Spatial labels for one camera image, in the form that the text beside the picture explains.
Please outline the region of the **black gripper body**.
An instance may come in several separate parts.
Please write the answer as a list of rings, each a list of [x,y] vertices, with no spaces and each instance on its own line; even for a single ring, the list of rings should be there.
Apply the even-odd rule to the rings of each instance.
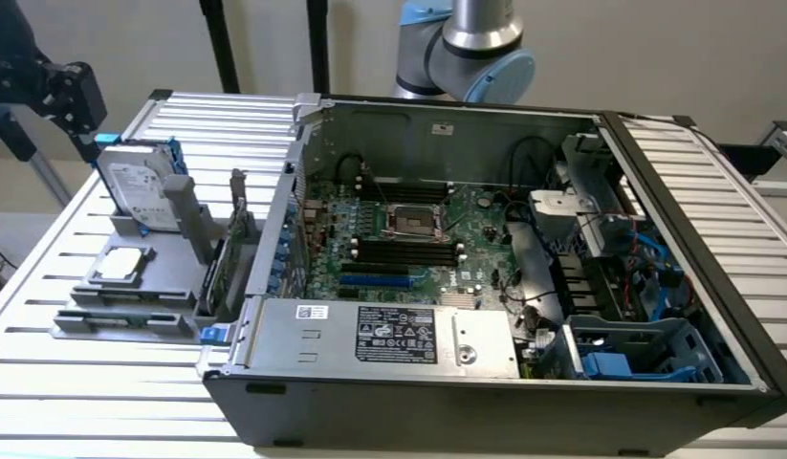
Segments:
[[[44,70],[43,99],[37,114],[71,134],[97,130],[107,108],[93,68],[83,61],[40,62]]]

